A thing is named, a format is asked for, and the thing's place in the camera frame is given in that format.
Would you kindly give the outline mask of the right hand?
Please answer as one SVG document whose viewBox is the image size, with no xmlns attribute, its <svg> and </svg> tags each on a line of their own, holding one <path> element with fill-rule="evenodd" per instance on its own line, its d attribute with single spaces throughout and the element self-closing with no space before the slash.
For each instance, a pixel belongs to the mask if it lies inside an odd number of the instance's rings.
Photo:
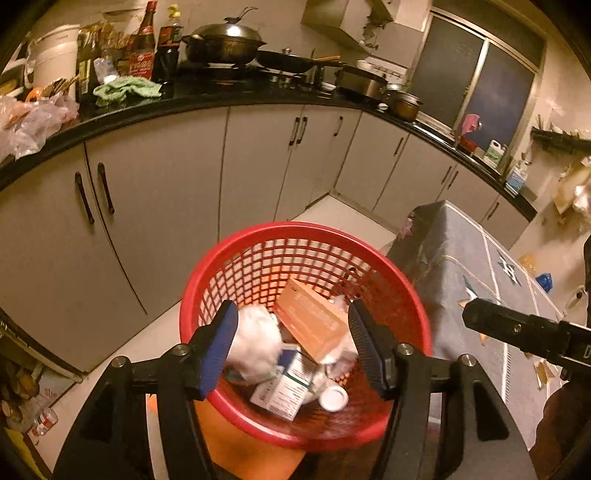
<svg viewBox="0 0 591 480">
<path fill-rule="evenodd" d="M 590 420 L 590 379 L 572 378 L 547 400 L 530 458 L 538 479 L 550 479 Z"/>
</svg>

